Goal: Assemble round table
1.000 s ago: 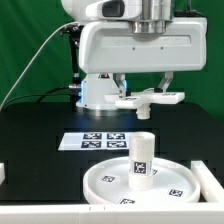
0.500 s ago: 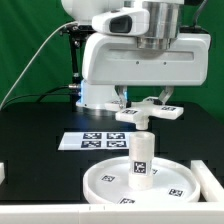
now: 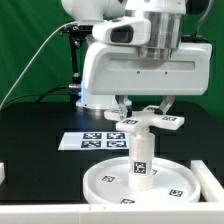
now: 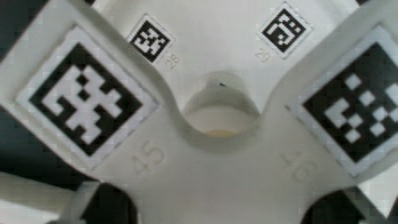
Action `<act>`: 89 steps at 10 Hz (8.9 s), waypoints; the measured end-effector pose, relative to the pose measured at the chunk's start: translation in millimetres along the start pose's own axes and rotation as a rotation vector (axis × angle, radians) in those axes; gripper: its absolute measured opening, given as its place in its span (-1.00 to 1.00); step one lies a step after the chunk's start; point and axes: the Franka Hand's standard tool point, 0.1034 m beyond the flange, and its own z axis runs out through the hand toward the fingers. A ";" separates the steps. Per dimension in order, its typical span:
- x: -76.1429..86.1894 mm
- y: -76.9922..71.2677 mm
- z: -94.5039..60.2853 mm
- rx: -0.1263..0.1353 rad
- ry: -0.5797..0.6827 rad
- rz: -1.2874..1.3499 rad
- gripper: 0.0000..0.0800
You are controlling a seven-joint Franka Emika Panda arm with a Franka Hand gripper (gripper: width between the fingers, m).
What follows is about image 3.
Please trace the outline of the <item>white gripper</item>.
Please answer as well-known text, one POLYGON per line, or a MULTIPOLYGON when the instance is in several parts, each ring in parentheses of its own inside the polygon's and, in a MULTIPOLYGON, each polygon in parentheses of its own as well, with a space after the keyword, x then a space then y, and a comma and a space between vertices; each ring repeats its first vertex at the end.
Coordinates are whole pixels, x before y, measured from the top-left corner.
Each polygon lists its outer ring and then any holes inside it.
MULTIPOLYGON (((135 47, 96 42, 86 54, 83 86, 91 95, 116 95, 120 118, 128 117, 126 95, 201 95, 208 88, 212 46, 182 43, 168 60, 142 59, 135 47)), ((165 96, 159 110, 175 102, 165 96)))

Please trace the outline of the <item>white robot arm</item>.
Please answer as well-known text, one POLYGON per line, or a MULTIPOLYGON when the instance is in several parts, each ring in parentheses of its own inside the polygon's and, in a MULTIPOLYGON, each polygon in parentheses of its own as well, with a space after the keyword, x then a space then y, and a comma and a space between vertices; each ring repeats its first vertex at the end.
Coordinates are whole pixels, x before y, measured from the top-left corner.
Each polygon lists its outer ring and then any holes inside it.
POLYGON ((162 96, 166 113, 180 95, 208 88, 212 45, 181 34, 187 14, 207 17, 215 0, 61 0, 87 30, 81 99, 77 106, 107 119, 129 115, 130 96, 162 96))

